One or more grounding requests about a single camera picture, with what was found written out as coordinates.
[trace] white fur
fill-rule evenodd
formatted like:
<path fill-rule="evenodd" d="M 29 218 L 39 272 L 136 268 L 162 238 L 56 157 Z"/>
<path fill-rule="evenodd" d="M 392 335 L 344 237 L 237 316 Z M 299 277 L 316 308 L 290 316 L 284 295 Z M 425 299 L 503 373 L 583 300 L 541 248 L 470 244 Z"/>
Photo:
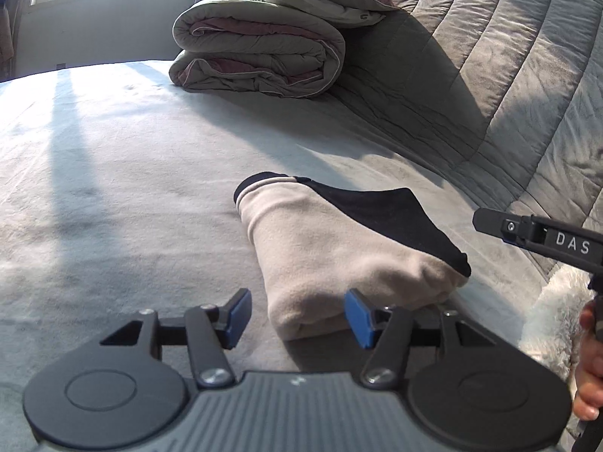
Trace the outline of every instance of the white fur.
<path fill-rule="evenodd" d="M 519 349 L 563 379 L 575 395 L 581 329 L 578 317 L 594 292 L 588 273 L 563 265 L 542 289 L 529 311 Z"/>

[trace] gray quilted comforter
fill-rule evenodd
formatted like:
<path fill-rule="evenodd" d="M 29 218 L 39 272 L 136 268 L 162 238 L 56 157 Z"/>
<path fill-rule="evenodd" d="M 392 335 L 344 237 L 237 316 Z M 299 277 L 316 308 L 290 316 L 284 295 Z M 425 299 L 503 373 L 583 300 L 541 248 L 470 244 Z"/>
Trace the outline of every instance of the gray quilted comforter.
<path fill-rule="evenodd" d="M 603 2 L 393 1 L 332 93 L 478 205 L 603 231 Z"/>

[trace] bed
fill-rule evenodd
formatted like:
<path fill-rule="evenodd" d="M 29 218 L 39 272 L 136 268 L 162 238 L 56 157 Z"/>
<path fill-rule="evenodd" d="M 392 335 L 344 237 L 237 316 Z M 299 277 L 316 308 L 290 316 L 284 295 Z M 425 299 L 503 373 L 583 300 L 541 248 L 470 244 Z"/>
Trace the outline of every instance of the bed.
<path fill-rule="evenodd" d="M 486 46 L 461 66 L 465 51 L 446 48 L 451 41 L 438 40 L 438 28 L 496 44 L 506 36 L 496 27 L 497 15 L 506 18 L 496 13 L 498 2 L 515 0 L 397 1 L 411 18 L 396 21 L 397 12 L 374 29 L 346 33 L 342 75 L 314 99 L 188 93 L 171 83 L 166 61 L 61 70 L 0 86 L 2 450 L 35 445 L 20 404 L 28 380 L 141 308 L 178 316 L 248 287 L 254 314 L 228 354 L 238 373 L 361 368 L 366 355 L 349 332 L 283 343 L 267 321 L 262 275 L 232 200 L 237 185 L 261 171 L 349 190 L 411 188 L 471 262 L 473 275 L 453 302 L 517 344 L 553 267 L 474 232 L 471 217 L 487 205 L 601 228 L 603 126 L 595 117 L 603 96 L 596 53 L 603 4 L 567 0 L 572 18 L 542 14 L 557 30 L 583 24 L 581 34 L 536 32 L 515 61 Z M 486 2 L 491 24 L 480 13 Z M 550 9 L 555 2 L 545 3 Z M 498 11 L 509 8 L 522 15 L 517 5 Z M 463 27 L 454 11 L 479 25 Z M 383 72 L 384 49 L 398 73 Z M 478 75 L 487 53 L 492 66 L 516 70 Z M 557 67 L 538 68 L 535 57 Z M 554 79 L 535 78 L 550 69 Z M 498 99 L 502 106 L 484 114 Z M 545 114 L 544 99 L 559 99 L 559 121 Z M 461 122 L 474 127 L 465 136 L 450 132 Z M 533 145 L 520 152 L 534 168 L 505 150 L 501 134 L 514 131 L 514 146 Z M 456 164 L 455 155 L 463 161 Z M 555 166 L 561 173 L 551 178 Z M 188 371 L 178 350 L 167 351 L 165 361 Z"/>

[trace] finger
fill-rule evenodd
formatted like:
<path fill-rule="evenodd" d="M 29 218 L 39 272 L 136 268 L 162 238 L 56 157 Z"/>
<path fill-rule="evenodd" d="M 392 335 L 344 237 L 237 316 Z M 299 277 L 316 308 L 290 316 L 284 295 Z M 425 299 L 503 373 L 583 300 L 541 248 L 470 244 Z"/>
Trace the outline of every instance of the finger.
<path fill-rule="evenodd" d="M 586 330 L 590 331 L 595 327 L 595 302 L 589 301 L 582 311 L 580 312 L 580 318 L 578 320 L 580 322 L 580 326 Z"/>
<path fill-rule="evenodd" d="M 584 371 L 603 377 L 603 344 L 593 333 L 585 333 L 580 341 L 580 365 Z"/>
<path fill-rule="evenodd" d="M 580 396 L 574 399 L 573 411 L 574 415 L 584 421 L 593 421 L 599 417 L 599 410 L 584 403 Z"/>
<path fill-rule="evenodd" d="M 603 408 L 603 380 L 581 368 L 576 368 L 578 396 L 586 405 Z"/>

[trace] metal screw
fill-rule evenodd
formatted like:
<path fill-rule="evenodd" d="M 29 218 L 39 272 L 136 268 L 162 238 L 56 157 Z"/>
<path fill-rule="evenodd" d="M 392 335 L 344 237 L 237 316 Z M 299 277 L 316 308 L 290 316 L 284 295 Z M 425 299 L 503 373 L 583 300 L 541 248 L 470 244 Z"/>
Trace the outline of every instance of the metal screw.
<path fill-rule="evenodd" d="M 389 384 L 396 378 L 396 374 L 394 374 L 389 369 L 373 369 L 368 371 L 365 375 L 365 379 L 369 384 Z"/>
<path fill-rule="evenodd" d="M 209 369 L 202 372 L 199 378 L 207 386 L 221 388 L 231 382 L 232 374 L 226 369 Z"/>

